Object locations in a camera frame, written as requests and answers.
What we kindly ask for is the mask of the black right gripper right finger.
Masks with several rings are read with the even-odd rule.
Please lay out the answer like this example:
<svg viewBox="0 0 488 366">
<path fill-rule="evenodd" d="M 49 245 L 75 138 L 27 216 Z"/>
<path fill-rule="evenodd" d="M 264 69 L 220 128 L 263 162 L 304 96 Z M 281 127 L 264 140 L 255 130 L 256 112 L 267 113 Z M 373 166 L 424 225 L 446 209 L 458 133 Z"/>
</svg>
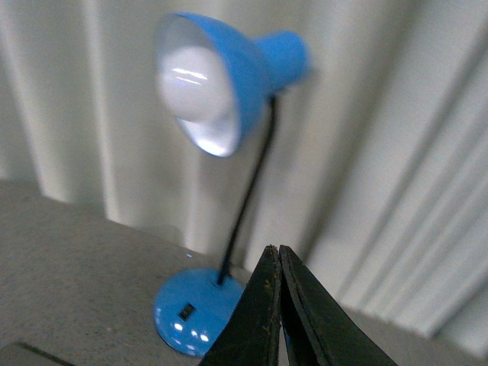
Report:
<svg viewBox="0 0 488 366">
<path fill-rule="evenodd" d="M 279 249 L 281 321 L 290 365 L 395 365 L 289 246 Z"/>
</svg>

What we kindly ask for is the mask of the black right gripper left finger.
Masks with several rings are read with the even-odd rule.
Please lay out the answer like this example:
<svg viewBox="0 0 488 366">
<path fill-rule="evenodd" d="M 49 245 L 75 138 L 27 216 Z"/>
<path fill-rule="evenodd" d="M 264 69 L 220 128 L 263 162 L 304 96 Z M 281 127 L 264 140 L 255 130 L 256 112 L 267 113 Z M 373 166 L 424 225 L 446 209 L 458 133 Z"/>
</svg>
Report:
<svg viewBox="0 0 488 366">
<path fill-rule="evenodd" d="M 281 328 L 281 262 L 266 246 L 230 321 L 201 365 L 277 365 Z"/>
</svg>

